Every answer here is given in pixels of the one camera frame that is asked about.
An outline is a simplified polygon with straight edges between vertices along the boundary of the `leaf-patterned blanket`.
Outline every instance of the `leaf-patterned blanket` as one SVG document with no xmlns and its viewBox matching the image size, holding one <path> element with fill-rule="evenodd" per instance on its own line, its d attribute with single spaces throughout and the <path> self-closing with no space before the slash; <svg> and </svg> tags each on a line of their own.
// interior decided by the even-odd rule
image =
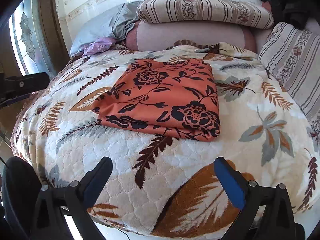
<svg viewBox="0 0 320 240">
<path fill-rule="evenodd" d="M 215 176 L 218 156 L 262 186 L 286 184 L 294 212 L 311 208 L 319 198 L 318 136 L 297 104 L 258 60 L 195 50 L 111 50 L 68 65 L 21 112 L 12 135 L 14 154 L 52 187 L 80 180 L 110 157 L 111 177 L 88 212 L 100 223 L 144 235 L 224 234 L 238 210 Z M 220 135 L 208 143 L 101 125 L 92 103 L 137 59 L 210 64 Z"/>
</svg>

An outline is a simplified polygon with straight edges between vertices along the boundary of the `light blue pillow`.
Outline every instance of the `light blue pillow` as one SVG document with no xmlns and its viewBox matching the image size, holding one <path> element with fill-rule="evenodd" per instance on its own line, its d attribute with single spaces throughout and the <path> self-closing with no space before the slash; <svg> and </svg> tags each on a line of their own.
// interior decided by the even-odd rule
<svg viewBox="0 0 320 240">
<path fill-rule="evenodd" d="M 124 40 L 134 23 L 138 21 L 137 8 L 142 1 L 115 6 L 86 22 L 78 32 L 71 50 L 71 56 L 83 54 L 83 46 L 98 38 L 108 37 Z"/>
</svg>

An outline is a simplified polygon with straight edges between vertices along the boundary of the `striped pillow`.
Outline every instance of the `striped pillow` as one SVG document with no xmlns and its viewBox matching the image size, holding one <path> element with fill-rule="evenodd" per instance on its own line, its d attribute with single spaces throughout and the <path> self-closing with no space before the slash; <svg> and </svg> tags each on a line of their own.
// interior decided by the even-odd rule
<svg viewBox="0 0 320 240">
<path fill-rule="evenodd" d="M 137 14 L 149 24 L 204 20 L 268 29 L 274 22 L 260 5 L 228 0 L 144 0 Z"/>
<path fill-rule="evenodd" d="M 311 125 L 320 120 L 320 35 L 280 22 L 258 59 L 300 106 Z"/>
</svg>

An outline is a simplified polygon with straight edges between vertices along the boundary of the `silver screw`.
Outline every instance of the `silver screw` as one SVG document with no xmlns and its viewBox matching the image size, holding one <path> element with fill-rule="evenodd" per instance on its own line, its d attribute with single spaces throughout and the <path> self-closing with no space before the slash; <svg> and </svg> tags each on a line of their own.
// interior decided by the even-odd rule
<svg viewBox="0 0 320 240">
<path fill-rule="evenodd" d="M 249 180 L 249 185 L 251 187 L 255 187 L 257 185 L 257 183 L 254 180 Z"/>
<path fill-rule="evenodd" d="M 70 183 L 70 186 L 71 187 L 76 187 L 76 186 L 78 186 L 79 185 L 79 181 L 77 181 L 77 180 L 74 180 L 74 181 L 72 181 L 71 183 Z"/>
<path fill-rule="evenodd" d="M 279 184 L 279 188 L 280 188 L 280 189 L 285 189 L 285 184 L 280 183 L 280 184 Z"/>
<path fill-rule="evenodd" d="M 41 187 L 41 190 L 42 190 L 42 191 L 46 191 L 48 188 L 49 188 L 48 185 L 43 185 L 43 186 Z"/>
</svg>

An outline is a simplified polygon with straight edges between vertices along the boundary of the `folded orange fabric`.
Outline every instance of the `folded orange fabric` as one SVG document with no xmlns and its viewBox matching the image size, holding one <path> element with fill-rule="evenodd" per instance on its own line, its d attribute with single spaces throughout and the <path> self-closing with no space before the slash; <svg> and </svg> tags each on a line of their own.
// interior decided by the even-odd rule
<svg viewBox="0 0 320 240">
<path fill-rule="evenodd" d="M 220 133 L 217 88 L 202 59 L 137 59 L 92 110 L 115 128 L 206 142 Z"/>
</svg>

